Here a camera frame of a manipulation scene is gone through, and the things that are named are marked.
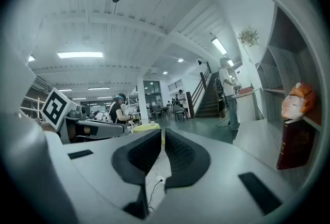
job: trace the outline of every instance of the woman wearing headset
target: woman wearing headset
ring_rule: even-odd
[[[126,96],[122,93],[119,93],[114,97],[109,107],[109,115],[113,123],[125,124],[127,120],[131,119],[130,116],[125,116],[121,109],[121,105],[125,102],[125,100]]]

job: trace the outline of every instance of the electric cable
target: electric cable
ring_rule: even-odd
[[[154,208],[153,208],[152,206],[149,206],[149,205],[150,205],[151,199],[152,199],[152,197],[153,197],[153,193],[154,193],[154,191],[155,191],[155,187],[156,187],[156,185],[158,185],[158,184],[159,184],[160,182],[162,182],[162,181],[163,181],[163,179],[160,179],[159,182],[158,182],[157,184],[155,184],[154,189],[153,189],[153,191],[151,192],[150,200],[149,200],[149,203],[148,203],[148,205],[147,205],[147,207],[148,207],[148,212],[149,212],[149,213],[152,213],[152,212],[154,211]]]
[[[216,124],[216,127],[228,127],[229,124],[228,124],[227,126],[218,126],[218,125],[221,124],[222,122],[225,122],[228,118],[226,118],[225,120],[223,120],[223,121],[219,122],[218,124]]]

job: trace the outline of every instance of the staircase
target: staircase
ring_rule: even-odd
[[[218,77],[218,72],[212,74],[210,83],[204,93],[203,100],[195,115],[196,118],[218,118],[220,116],[217,97],[213,86],[215,79]]]

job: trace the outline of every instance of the jeans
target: jeans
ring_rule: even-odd
[[[232,95],[226,96],[228,109],[229,109],[229,119],[230,119],[230,129],[232,131],[238,130],[239,124],[237,121],[237,103],[236,98],[232,98]]]

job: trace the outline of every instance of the white pillar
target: white pillar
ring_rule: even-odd
[[[148,112],[146,111],[143,76],[138,77],[138,92],[139,92],[139,106],[140,106],[142,125],[149,124]]]

